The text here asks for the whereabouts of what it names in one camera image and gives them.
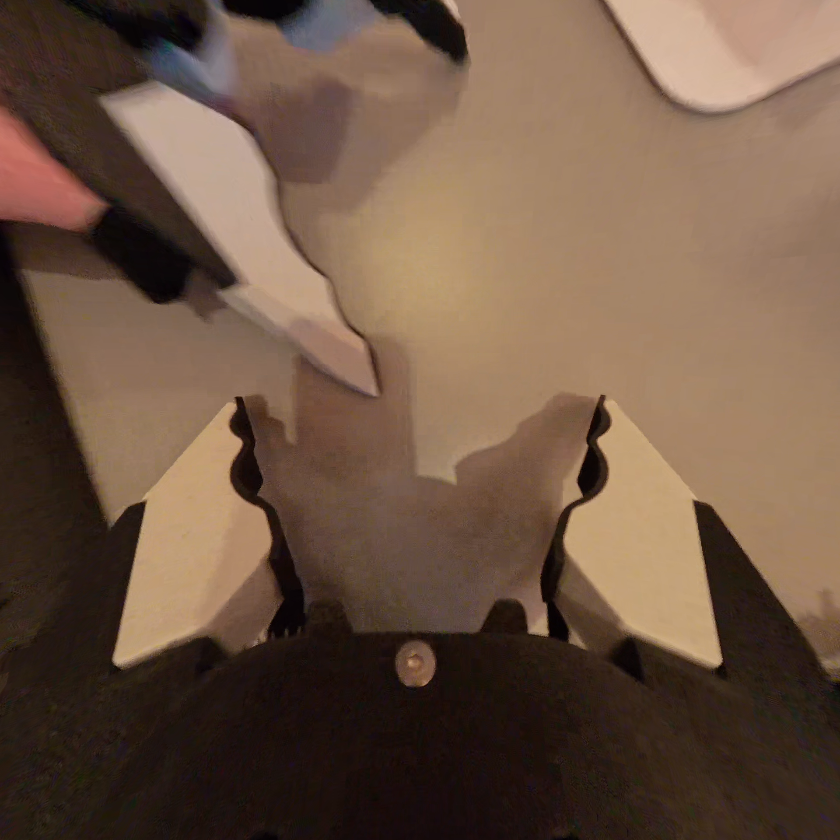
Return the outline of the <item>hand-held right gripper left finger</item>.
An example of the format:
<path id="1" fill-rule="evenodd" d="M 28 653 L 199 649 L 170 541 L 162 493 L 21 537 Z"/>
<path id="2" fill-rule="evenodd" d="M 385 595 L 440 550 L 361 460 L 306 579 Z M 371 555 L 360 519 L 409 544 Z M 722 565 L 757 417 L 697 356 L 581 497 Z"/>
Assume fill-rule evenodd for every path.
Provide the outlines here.
<path id="1" fill-rule="evenodd" d="M 208 638 L 227 655 L 295 635 L 305 602 L 263 476 L 245 400 L 226 404 L 141 504 L 112 663 Z"/>

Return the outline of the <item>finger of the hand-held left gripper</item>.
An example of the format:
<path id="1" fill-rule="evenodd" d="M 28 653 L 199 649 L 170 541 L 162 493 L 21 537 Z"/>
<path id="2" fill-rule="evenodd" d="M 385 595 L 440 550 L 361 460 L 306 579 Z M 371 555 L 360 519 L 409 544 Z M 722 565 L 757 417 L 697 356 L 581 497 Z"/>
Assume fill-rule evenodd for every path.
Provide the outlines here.
<path id="1" fill-rule="evenodd" d="M 451 2 L 224 2 L 238 114 L 284 186 L 366 191 L 465 85 Z"/>
<path id="2" fill-rule="evenodd" d="M 292 244 L 275 176 L 251 134 L 156 81 L 101 104 L 232 270 L 233 285 L 217 294 L 224 304 L 338 382 L 378 396 L 369 344 L 347 323 L 332 283 Z"/>

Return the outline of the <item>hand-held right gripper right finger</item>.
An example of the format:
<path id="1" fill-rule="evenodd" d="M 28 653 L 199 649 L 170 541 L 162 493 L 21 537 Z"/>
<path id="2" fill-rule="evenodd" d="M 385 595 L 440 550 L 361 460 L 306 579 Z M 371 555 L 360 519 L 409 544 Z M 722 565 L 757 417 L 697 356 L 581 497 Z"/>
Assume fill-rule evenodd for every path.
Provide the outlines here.
<path id="1" fill-rule="evenodd" d="M 549 635 L 604 658 L 635 639 L 722 664 L 694 493 L 623 410 L 595 405 L 540 591 Z"/>

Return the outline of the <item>person's left hand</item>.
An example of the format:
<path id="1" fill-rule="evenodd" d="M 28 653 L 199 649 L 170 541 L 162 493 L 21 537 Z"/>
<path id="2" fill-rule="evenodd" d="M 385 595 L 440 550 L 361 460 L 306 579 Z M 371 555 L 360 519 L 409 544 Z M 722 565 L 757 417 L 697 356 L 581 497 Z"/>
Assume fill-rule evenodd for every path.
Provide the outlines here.
<path id="1" fill-rule="evenodd" d="M 1 219 L 76 233 L 93 229 L 109 204 L 58 163 L 23 122 L 1 107 Z"/>

